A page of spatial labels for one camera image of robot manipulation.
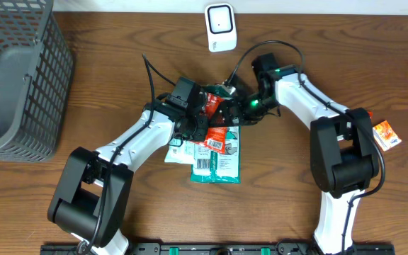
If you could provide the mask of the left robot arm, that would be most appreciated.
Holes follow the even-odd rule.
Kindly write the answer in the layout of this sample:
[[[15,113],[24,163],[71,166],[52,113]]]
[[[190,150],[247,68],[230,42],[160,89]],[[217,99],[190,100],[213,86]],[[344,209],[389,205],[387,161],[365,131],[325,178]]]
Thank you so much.
[[[181,77],[171,93],[153,96],[139,120],[120,137],[91,151],[77,147],[68,157],[47,218],[79,239],[78,254],[124,254],[120,232],[134,173],[172,139],[205,139],[201,114],[206,94]]]

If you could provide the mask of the red Hacks candy bag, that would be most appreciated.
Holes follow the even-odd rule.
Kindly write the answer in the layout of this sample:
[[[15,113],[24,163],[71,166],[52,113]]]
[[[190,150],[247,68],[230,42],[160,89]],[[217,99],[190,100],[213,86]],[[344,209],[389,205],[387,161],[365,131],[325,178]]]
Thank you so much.
[[[205,92],[205,103],[200,110],[200,117],[205,116],[205,122],[210,124],[210,119],[216,112],[220,103],[224,101],[223,98],[214,94]],[[195,145],[200,145],[221,154],[225,153],[227,128],[226,127],[209,127],[205,139],[202,142],[192,141]]]

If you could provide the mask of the white green small packet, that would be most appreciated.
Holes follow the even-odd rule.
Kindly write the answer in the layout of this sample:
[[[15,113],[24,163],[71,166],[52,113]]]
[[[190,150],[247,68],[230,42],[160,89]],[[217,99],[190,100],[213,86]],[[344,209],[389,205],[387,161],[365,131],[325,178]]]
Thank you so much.
[[[172,139],[164,159],[165,163],[195,164],[195,145],[192,142]]]

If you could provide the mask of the orange box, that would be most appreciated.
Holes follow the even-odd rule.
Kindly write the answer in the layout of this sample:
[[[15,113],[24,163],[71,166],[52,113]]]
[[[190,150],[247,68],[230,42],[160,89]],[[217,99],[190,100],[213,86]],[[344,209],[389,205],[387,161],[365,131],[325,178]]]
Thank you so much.
[[[386,120],[373,127],[373,135],[375,141],[384,152],[402,142],[402,140],[398,137],[396,132],[392,129],[391,125]]]

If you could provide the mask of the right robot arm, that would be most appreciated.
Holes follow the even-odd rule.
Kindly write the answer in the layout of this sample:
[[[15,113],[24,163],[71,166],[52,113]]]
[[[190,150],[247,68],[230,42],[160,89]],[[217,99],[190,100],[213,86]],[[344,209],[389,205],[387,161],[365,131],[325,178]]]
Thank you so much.
[[[210,126],[254,125],[277,106],[294,113],[310,131],[310,169],[322,192],[313,234],[317,253],[355,254],[351,233],[359,201],[372,194],[371,179],[385,171],[367,110],[334,102],[295,65],[280,67],[271,53],[258,56],[251,67],[258,92],[249,95],[237,80],[229,81],[237,95],[218,106]]]

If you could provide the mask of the green 3M glove package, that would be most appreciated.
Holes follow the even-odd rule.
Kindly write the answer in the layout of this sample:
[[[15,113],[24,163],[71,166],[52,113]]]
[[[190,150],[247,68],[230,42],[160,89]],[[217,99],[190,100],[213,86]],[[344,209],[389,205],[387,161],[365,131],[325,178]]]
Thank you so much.
[[[192,182],[239,183],[240,182],[240,128],[226,127],[225,153],[214,152],[195,144],[195,164],[191,167]]]

